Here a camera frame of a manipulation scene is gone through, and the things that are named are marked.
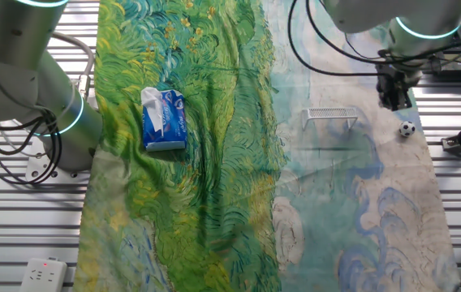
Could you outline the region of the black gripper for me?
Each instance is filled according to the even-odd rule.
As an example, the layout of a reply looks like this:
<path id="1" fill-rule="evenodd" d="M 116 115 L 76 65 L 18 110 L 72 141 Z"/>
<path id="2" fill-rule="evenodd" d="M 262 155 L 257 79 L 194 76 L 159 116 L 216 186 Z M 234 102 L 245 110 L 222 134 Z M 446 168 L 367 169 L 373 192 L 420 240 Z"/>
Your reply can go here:
<path id="1" fill-rule="evenodd" d="M 408 91 L 417 85 L 417 71 L 400 71 L 391 65 L 376 65 L 380 106 L 393 111 L 409 109 Z"/>

